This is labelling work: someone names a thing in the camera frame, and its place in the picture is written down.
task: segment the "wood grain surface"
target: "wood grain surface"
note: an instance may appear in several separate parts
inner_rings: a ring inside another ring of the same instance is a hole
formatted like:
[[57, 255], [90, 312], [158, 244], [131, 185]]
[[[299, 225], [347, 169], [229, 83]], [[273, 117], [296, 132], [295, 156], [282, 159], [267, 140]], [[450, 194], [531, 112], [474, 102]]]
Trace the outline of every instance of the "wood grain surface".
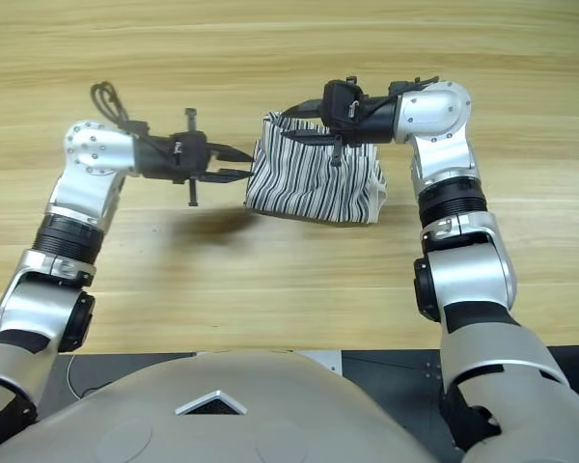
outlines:
[[[75, 121], [110, 80], [166, 135], [183, 108], [251, 150], [262, 116], [357, 74], [439, 74], [472, 95], [469, 136], [515, 265], [514, 313], [579, 343], [579, 0], [0, 1], [0, 294], [30, 246]], [[247, 216], [244, 182], [130, 179], [97, 260], [82, 352], [436, 347], [412, 287], [421, 254], [407, 146], [384, 146], [377, 225]]]

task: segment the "black cable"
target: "black cable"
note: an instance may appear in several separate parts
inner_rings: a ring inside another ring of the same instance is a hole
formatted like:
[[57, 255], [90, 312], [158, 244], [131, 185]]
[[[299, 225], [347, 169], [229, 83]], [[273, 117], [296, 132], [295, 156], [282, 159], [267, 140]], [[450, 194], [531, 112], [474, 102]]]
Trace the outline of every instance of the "black cable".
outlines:
[[103, 81], [93, 85], [90, 88], [90, 98], [100, 114], [118, 128], [126, 130], [128, 114], [118, 98], [116, 88], [110, 82]]
[[99, 389], [104, 388], [105, 386], [109, 386], [110, 384], [112, 384], [113, 381], [107, 381], [106, 383], [101, 384], [100, 386], [94, 386], [92, 388], [88, 388], [86, 390], [84, 390], [83, 393], [78, 394], [77, 391], [75, 390], [75, 387], [73, 386], [71, 380], [70, 380], [70, 368], [73, 364], [73, 360], [75, 360], [75, 356], [72, 355], [70, 357], [69, 360], [69, 365], [67, 366], [67, 386], [69, 386], [69, 391], [70, 393], [77, 399], [77, 400], [81, 400], [82, 398], [84, 398], [86, 395], [88, 395], [89, 393], [93, 393], [94, 391], [98, 391]]
[[141, 129], [138, 129], [135, 123], [131, 123], [131, 120], [128, 118], [128, 113], [118, 97], [118, 91], [111, 82], [105, 80], [98, 84], [94, 84], [90, 88], [90, 98], [92, 99], [95, 108], [105, 117], [105, 119], [115, 124], [120, 130], [134, 134], [139, 140], [150, 145], [168, 161], [172, 162], [170, 154], [167, 153], [164, 148], [155, 143], [154, 140], [148, 136], [148, 133], [143, 130], [144, 126], [148, 126], [146, 123], [141, 123]]
[[410, 84], [402, 87], [401, 89], [394, 92], [393, 94], [388, 95], [388, 97], [382, 99], [381, 101], [378, 101], [374, 106], [369, 107], [365, 112], [363, 112], [360, 115], [360, 118], [361, 118], [361, 120], [364, 120], [364, 119], [368, 118], [369, 116], [371, 116], [375, 111], [377, 111], [382, 106], [385, 106], [386, 104], [389, 104], [389, 103], [392, 103], [393, 101], [395, 101], [395, 99], [398, 96], [403, 95], [406, 92], [414, 92], [415, 90], [422, 90], [427, 85], [434, 84], [435, 82], [437, 82], [439, 80], [440, 80], [440, 77], [438, 75], [431, 77], [428, 80], [420, 80], [417, 77], [413, 83], [410, 83]]

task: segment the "black floor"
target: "black floor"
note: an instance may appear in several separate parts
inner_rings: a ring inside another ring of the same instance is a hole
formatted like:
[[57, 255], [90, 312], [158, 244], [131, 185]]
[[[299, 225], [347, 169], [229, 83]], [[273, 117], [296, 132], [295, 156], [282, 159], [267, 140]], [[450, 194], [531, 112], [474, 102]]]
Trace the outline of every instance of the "black floor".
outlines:
[[[554, 347], [554, 357], [579, 394], [579, 346]], [[138, 369], [191, 354], [76, 356], [71, 385], [86, 395]], [[75, 401], [67, 385], [70, 356], [57, 359], [40, 407], [47, 417]], [[460, 461], [448, 427], [438, 413], [439, 356], [436, 350], [344, 351], [344, 377], [360, 386], [442, 462]]]

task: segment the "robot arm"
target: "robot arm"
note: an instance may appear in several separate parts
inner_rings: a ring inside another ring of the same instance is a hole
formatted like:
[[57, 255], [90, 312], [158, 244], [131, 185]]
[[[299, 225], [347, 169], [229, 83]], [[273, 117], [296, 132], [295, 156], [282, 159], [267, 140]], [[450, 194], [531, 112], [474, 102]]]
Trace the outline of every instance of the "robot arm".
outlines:
[[516, 278], [465, 135], [471, 99], [437, 78], [393, 82], [369, 97], [355, 77], [331, 81], [322, 100], [290, 108], [321, 118], [329, 139], [414, 149], [412, 181], [423, 226], [414, 263], [419, 311], [441, 323], [440, 410], [464, 462], [579, 462], [579, 396], [538, 339], [510, 315]]
[[23, 252], [0, 300], [0, 444], [35, 422], [56, 356], [86, 339], [95, 298], [83, 288], [95, 277], [95, 260], [126, 177], [189, 180], [191, 203], [197, 205], [195, 179], [225, 183], [250, 175], [231, 169], [206, 172], [214, 151], [223, 161], [252, 158], [209, 144], [196, 130], [195, 110], [187, 110], [187, 116], [189, 130], [168, 138], [151, 137], [145, 123], [126, 120], [117, 123], [130, 132], [93, 121], [76, 123], [67, 132], [65, 170], [33, 246]]

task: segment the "striped fabric bag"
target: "striped fabric bag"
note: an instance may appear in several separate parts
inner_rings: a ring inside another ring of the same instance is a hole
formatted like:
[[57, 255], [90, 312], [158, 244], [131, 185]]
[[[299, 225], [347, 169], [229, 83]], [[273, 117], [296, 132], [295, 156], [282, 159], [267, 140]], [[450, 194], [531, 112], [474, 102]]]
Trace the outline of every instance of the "striped fabric bag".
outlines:
[[375, 223], [386, 200], [386, 180], [375, 145], [344, 147], [341, 166], [331, 165], [333, 147], [313, 147], [281, 134], [327, 129], [269, 113], [255, 146], [245, 207], [326, 222]]

